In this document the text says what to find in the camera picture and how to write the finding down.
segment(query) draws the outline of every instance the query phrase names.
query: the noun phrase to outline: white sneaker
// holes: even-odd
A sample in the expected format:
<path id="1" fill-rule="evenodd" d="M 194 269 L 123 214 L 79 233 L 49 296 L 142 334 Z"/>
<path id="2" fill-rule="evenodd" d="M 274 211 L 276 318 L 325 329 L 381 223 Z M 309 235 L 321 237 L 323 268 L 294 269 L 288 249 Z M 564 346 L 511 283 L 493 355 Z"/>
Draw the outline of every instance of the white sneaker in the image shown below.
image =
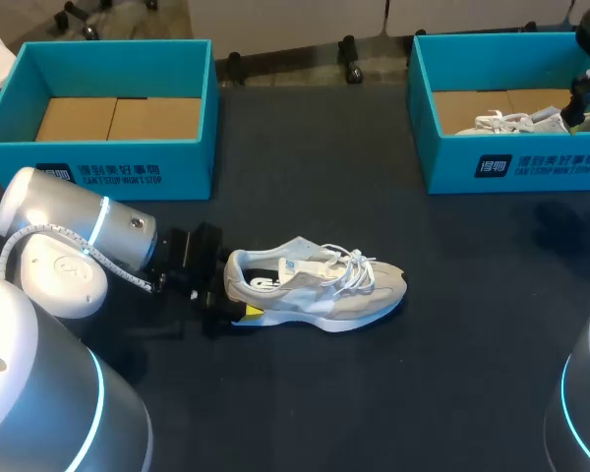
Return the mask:
<path id="1" fill-rule="evenodd" d="M 297 237 L 268 251 L 234 251 L 224 283 L 231 300 L 257 309 L 234 325 L 304 322 L 338 332 L 391 312 L 406 293 L 402 274 L 358 250 Z"/>
<path id="2" fill-rule="evenodd" d="M 492 116 L 477 116 L 475 127 L 463 130 L 457 135 L 500 135 L 517 133 L 568 133 L 569 127 L 561 119 L 561 111 L 554 106 L 537 111 L 532 115 L 515 113 L 502 115 L 498 110 L 490 110 Z M 590 113 L 577 128 L 578 133 L 590 133 Z"/>
<path id="3" fill-rule="evenodd" d="M 510 135 L 522 130 L 533 131 L 533 121 L 526 113 L 502 115 L 499 110 L 490 110 L 494 115 L 477 116 L 474 128 L 459 131 L 457 135 Z"/>

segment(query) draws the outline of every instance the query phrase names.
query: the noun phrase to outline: open box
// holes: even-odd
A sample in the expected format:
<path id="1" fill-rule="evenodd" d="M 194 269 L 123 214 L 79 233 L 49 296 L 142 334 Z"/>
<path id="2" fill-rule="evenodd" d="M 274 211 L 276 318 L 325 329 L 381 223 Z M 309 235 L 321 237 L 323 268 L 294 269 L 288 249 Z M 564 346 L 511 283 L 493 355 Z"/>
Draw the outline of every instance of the open box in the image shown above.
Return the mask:
<path id="1" fill-rule="evenodd" d="M 590 190 L 590 133 L 455 136 L 444 132 L 436 99 L 439 92 L 515 90 L 512 108 L 547 96 L 563 101 L 572 79 L 589 68 L 570 32 L 416 36 L 407 101 L 428 192 Z M 462 96 L 459 115 L 476 105 Z M 494 102 L 498 109 L 502 100 Z"/>
<path id="2" fill-rule="evenodd" d="M 27 43 L 0 93 L 0 184 L 30 166 L 115 200 L 205 200 L 217 114 L 210 41 Z"/>

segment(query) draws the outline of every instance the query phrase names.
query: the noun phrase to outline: black logo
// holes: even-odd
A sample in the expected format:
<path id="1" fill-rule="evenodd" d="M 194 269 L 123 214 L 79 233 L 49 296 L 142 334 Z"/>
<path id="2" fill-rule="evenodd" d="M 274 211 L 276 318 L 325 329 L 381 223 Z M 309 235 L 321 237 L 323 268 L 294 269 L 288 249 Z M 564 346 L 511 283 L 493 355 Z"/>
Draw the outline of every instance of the black logo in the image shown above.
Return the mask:
<path id="1" fill-rule="evenodd" d="M 72 171 L 70 170 L 68 164 L 59 164 L 56 162 L 52 164 L 38 164 L 35 166 L 35 169 L 41 170 L 48 175 L 58 177 L 59 179 L 63 179 L 67 182 L 76 184 L 75 177 L 72 175 Z"/>
<path id="2" fill-rule="evenodd" d="M 504 177 L 510 164 L 511 154 L 482 155 L 474 177 Z"/>

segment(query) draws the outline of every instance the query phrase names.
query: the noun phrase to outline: floor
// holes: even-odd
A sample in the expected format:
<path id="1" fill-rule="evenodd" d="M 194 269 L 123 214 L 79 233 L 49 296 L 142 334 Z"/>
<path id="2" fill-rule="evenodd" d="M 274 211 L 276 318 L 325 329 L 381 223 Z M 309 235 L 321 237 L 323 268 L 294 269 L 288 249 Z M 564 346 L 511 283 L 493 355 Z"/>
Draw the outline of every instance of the floor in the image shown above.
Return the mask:
<path id="1" fill-rule="evenodd" d="M 91 14 L 88 23 L 105 39 L 157 39 L 193 37 L 188 2 L 159 0 L 158 10 L 149 10 L 140 0 L 115 0 L 114 6 L 98 11 L 95 0 L 75 2 Z M 9 46 L 17 51 L 30 40 L 83 40 L 83 24 L 69 16 L 69 29 L 60 33 L 52 18 L 39 28 L 18 37 Z M 406 58 L 398 38 L 381 35 L 357 41 L 358 66 L 364 82 L 400 84 L 406 75 Z M 247 86 L 327 86 L 345 84 L 344 66 L 338 61 L 336 44 L 320 45 L 305 50 L 244 58 Z M 226 65 L 217 65 L 221 84 L 227 80 Z"/>

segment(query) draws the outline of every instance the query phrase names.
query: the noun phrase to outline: chair wheel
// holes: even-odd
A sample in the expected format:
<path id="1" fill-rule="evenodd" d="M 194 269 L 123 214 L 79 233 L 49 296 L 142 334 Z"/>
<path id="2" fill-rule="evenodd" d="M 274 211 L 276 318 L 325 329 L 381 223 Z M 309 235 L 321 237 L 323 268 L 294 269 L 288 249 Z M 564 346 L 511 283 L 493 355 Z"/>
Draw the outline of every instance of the chair wheel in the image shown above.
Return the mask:
<path id="1" fill-rule="evenodd" d="M 68 14 L 63 10 L 55 15 L 55 25 L 57 25 L 57 29 L 61 32 L 65 32 L 70 25 L 68 20 Z"/>

